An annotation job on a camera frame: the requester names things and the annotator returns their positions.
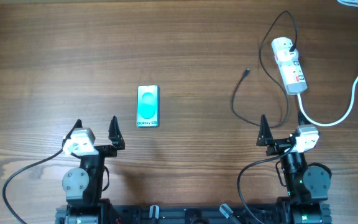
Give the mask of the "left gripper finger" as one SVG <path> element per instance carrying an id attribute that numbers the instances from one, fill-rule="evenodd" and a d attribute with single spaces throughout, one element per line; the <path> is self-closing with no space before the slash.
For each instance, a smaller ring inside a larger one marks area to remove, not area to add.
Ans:
<path id="1" fill-rule="evenodd" d="M 112 142 L 114 147 L 123 147 L 124 139 L 119 129 L 117 117 L 113 116 L 108 129 L 108 139 Z"/>
<path id="2" fill-rule="evenodd" d="M 81 119 L 77 119 L 77 121 L 74 124 L 74 126 L 71 128 L 71 130 L 68 132 L 68 134 L 63 138 L 62 146 L 65 145 L 67 140 L 71 139 L 71 134 L 76 128 L 82 128 L 82 127 L 83 127 L 83 125 L 82 125 Z"/>

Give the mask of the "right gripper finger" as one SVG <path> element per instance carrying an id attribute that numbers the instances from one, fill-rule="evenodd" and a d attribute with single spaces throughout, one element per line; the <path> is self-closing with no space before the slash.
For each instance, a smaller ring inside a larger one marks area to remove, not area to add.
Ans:
<path id="1" fill-rule="evenodd" d="M 269 146 L 273 144 L 273 136 L 266 116 L 263 114 L 260 119 L 259 135 L 257 137 L 256 146 Z"/>
<path id="2" fill-rule="evenodd" d="M 308 119 L 304 116 L 304 114 L 299 111 L 298 112 L 298 124 L 299 125 L 307 125 L 309 124 L 310 122 L 308 121 Z"/>

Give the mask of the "Galaxy smartphone with teal screen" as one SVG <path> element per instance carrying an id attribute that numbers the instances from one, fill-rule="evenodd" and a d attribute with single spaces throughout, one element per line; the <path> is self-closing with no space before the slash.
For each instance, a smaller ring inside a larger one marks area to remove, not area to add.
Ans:
<path id="1" fill-rule="evenodd" d="M 137 88 L 136 125 L 140 128 L 159 125 L 159 87 L 140 85 Z"/>

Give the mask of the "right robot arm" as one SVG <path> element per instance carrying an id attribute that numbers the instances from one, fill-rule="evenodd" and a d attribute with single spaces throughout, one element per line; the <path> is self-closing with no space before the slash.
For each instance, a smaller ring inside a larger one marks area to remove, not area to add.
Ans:
<path id="1" fill-rule="evenodd" d="M 330 224 L 328 199 L 332 172 L 320 163 L 307 163 L 305 153 L 315 148 L 320 132 L 312 124 L 301 120 L 295 132 L 287 138 L 275 139 L 265 115 L 260 119 L 257 146 L 266 146 L 266 155 L 278 156 L 288 196 L 277 199 L 279 223 Z"/>

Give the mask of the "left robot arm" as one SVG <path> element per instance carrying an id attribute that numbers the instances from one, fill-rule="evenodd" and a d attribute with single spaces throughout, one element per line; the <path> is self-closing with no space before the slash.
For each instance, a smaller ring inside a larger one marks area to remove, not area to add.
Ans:
<path id="1" fill-rule="evenodd" d="M 67 206 L 56 210 L 55 223 L 122 223 L 110 200 L 101 197 L 109 187 L 109 184 L 103 184 L 103 175 L 109 173 L 104 165 L 105 158 L 116 157 L 118 150 L 125 149 L 116 116 L 112 117 L 108 129 L 111 144 L 96 146 L 95 139 L 92 130 L 84 128 L 81 120 L 77 120 L 63 138 L 63 152 L 79 158 L 80 166 L 63 176 Z"/>

